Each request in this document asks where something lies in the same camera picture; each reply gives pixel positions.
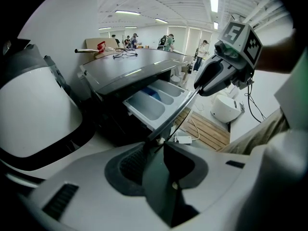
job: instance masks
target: person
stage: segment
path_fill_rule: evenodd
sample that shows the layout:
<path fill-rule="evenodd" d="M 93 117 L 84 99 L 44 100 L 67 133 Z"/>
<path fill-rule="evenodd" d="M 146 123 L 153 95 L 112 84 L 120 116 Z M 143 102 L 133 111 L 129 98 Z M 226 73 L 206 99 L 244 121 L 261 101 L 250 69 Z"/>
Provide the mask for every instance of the person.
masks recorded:
<path fill-rule="evenodd" d="M 137 35 L 137 33 L 134 33 L 134 34 L 133 34 L 133 37 L 132 37 L 131 40 L 130 40 L 130 44 L 131 44 L 131 46 L 132 46 L 134 49 L 137 48 L 137 45 L 139 44 L 138 41 L 137 41 L 137 39 L 136 39 L 136 37 L 138 37 L 138 35 Z"/>
<path fill-rule="evenodd" d="M 130 48 L 130 39 L 129 36 L 126 37 L 126 40 L 124 40 L 124 48 Z"/>
<path fill-rule="evenodd" d="M 173 48 L 173 46 L 171 46 L 173 44 L 173 34 L 169 34 L 165 44 L 164 44 L 164 51 L 170 51 L 170 49 Z"/>
<path fill-rule="evenodd" d="M 265 46 L 262 49 L 256 70 L 290 73 L 304 47 L 304 41 L 299 38 L 296 29 L 293 29 L 292 35 L 287 39 L 273 46 Z M 289 124 L 281 108 L 279 108 L 255 128 L 217 151 L 250 155 L 256 146 L 268 143 L 276 134 L 285 132 L 289 128 Z"/>
<path fill-rule="evenodd" d="M 167 40 L 167 36 L 163 35 L 163 37 L 159 40 L 158 45 L 159 46 L 164 46 L 166 40 Z"/>
<path fill-rule="evenodd" d="M 115 39 L 115 41 L 116 41 L 116 43 L 117 43 L 117 45 L 118 45 L 118 47 L 119 47 L 120 41 L 119 41 L 118 39 L 116 39 L 115 34 L 111 35 L 111 37 L 112 37 L 113 39 Z"/>
<path fill-rule="evenodd" d="M 194 72 L 198 72 L 199 68 L 201 66 L 202 63 L 202 58 L 205 57 L 205 55 L 207 54 L 207 51 L 205 49 L 205 46 L 208 44 L 208 42 L 206 40 L 203 40 L 202 44 L 199 46 L 199 50 L 198 50 L 198 55 L 197 55 L 197 60 L 196 63 L 193 66 L 193 71 Z"/>

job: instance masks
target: cardboard box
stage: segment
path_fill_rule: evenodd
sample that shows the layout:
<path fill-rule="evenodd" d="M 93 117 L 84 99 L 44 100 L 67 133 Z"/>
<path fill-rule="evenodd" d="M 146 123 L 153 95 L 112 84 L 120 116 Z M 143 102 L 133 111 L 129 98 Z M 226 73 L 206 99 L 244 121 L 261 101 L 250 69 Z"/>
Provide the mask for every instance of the cardboard box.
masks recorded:
<path fill-rule="evenodd" d="M 86 45 L 87 45 L 87 49 L 91 49 L 91 50 L 97 50 L 97 45 L 99 43 L 102 43 L 103 41 L 105 41 L 106 47 L 111 47 L 111 48 L 118 48 L 118 45 L 116 43 L 116 40 L 113 38 L 87 38 L 86 39 Z M 103 56 L 107 56 L 107 55 L 112 55 L 114 52 L 113 51 L 105 51 L 101 54 L 98 54 L 94 57 L 94 54 L 92 55 L 92 60 L 94 59 L 98 59 L 101 58 Z"/>

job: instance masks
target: black vent grille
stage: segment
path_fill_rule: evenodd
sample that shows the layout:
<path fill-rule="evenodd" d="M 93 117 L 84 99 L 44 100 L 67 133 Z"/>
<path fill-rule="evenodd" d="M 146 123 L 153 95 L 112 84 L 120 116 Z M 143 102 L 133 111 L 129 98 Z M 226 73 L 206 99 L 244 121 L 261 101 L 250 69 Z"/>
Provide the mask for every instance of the black vent grille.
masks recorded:
<path fill-rule="evenodd" d="M 50 217 L 59 220 L 78 188 L 76 185 L 65 184 L 46 204 L 43 211 Z"/>
<path fill-rule="evenodd" d="M 124 177 L 141 186 L 146 163 L 146 153 L 143 148 L 141 148 L 121 161 L 120 170 Z"/>

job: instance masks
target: red object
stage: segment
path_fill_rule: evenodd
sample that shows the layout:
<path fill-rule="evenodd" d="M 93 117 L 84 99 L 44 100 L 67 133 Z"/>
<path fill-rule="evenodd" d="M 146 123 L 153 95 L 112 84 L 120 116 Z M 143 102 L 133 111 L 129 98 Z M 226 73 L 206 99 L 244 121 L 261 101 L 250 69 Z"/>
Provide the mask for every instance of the red object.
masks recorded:
<path fill-rule="evenodd" d="M 98 49 L 98 52 L 99 52 L 99 53 L 103 53 L 104 50 L 105 50 L 105 48 L 106 48 L 106 43 L 105 43 L 105 41 L 103 41 L 102 43 L 99 43 L 99 44 L 97 45 L 97 49 Z"/>

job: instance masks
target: white ceiling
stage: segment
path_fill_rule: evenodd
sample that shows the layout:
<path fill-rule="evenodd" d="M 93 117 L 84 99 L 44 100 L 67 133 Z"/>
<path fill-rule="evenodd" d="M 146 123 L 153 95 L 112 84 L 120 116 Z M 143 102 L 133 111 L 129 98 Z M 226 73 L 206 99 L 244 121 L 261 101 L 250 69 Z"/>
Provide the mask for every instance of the white ceiling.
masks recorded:
<path fill-rule="evenodd" d="M 140 12 L 141 15 L 118 14 L 116 10 Z M 287 15 L 278 0 L 219 0 L 218 13 L 211 12 L 210 0 L 98 0 L 98 28 L 111 26 L 113 30 L 122 30 L 125 26 L 163 25 L 155 20 L 160 18 L 170 24 L 208 29 L 214 29 L 215 21 L 220 31 L 232 14 L 240 15 L 242 21 L 253 11 L 248 22 L 256 27 Z"/>

